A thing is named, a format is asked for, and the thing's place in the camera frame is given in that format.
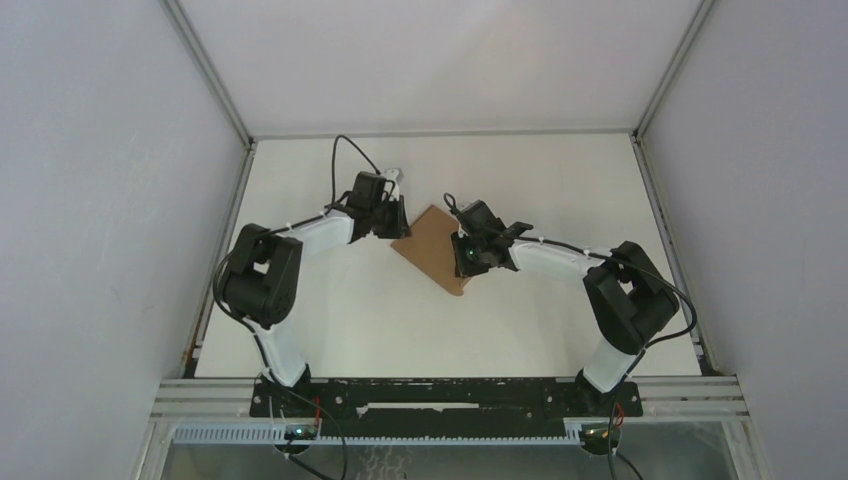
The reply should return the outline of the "brown cardboard box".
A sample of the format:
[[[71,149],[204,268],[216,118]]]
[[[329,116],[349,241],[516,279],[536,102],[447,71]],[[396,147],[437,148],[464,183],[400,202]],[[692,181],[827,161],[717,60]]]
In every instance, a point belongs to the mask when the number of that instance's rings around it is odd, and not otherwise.
[[[456,274],[451,235],[458,228],[454,217],[430,205],[411,225],[411,235],[394,240],[390,246],[447,293],[459,297],[470,279]]]

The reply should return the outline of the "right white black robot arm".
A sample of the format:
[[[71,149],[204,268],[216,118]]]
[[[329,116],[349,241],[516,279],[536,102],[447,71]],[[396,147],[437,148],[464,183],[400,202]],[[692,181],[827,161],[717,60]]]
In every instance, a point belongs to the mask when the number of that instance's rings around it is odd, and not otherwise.
[[[458,277],[506,269],[582,284],[601,339],[577,375],[578,402],[589,415],[605,415],[617,403],[616,387],[662,341],[661,331],[686,302],[683,294],[637,243],[611,250],[577,247],[533,237],[532,225],[524,222],[505,225],[482,200],[464,207],[450,193],[443,200],[459,223],[451,235]]]

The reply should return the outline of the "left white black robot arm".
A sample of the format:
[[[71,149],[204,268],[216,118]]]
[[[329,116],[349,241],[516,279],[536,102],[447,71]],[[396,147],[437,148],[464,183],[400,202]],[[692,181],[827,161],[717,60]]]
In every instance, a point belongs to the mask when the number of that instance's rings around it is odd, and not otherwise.
[[[411,234],[400,169],[361,171],[353,187],[319,214],[283,227],[245,225],[219,263],[212,281],[215,303],[252,335],[262,373],[278,384],[274,404],[290,417],[311,407],[311,388],[301,383],[308,364],[286,321],[292,312],[304,259],[368,235],[397,240]]]

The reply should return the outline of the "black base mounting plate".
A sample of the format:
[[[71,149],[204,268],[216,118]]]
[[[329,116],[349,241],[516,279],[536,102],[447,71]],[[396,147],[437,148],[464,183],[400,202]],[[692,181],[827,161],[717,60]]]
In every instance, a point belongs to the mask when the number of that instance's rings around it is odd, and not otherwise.
[[[580,420],[641,417],[638,386],[609,394],[572,378],[304,378],[281,387],[253,385],[253,418],[303,420],[323,433],[553,434]]]

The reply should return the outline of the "right green circuit board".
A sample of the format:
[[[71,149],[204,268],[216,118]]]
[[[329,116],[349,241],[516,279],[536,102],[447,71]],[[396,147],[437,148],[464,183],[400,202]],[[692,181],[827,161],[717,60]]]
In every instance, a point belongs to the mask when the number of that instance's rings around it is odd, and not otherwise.
[[[589,426],[581,431],[581,441],[584,443],[612,442],[613,444],[617,444],[620,437],[620,431],[617,428],[608,429]]]

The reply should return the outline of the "green circuit board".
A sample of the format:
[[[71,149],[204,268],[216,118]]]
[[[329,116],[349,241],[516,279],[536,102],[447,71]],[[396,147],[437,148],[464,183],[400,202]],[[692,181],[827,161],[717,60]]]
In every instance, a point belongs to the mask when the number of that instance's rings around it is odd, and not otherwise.
[[[317,430],[314,427],[295,426],[286,431],[284,438],[287,441],[312,441],[317,435]]]
[[[581,431],[581,441],[584,443],[612,442],[613,444],[617,444],[620,437],[620,431],[617,428],[608,429],[589,426]]]

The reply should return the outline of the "left green circuit board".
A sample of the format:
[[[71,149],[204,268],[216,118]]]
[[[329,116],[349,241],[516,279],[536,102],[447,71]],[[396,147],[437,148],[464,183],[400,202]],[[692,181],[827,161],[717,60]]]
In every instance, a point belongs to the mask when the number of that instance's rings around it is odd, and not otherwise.
[[[284,438],[287,441],[312,441],[317,435],[317,430],[314,427],[295,426],[286,431]]]

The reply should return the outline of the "aluminium frame rail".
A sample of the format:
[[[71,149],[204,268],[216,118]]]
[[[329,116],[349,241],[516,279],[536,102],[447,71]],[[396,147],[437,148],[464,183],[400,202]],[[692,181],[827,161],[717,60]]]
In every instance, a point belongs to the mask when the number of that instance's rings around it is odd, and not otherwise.
[[[637,377],[643,415],[637,423],[747,421],[750,413],[735,376]]]

